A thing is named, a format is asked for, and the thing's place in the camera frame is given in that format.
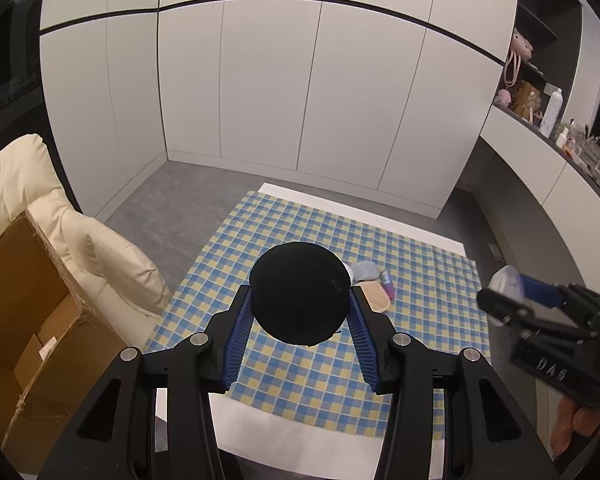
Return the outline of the right hand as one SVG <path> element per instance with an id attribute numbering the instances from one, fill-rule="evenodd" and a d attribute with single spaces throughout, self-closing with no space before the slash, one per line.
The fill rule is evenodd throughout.
<path id="1" fill-rule="evenodd" d="M 600 406 L 584 408 L 566 396 L 557 407 L 557 422 L 550 435 L 550 448 L 555 457 L 561 456 L 571 443 L 572 437 L 600 437 Z"/>

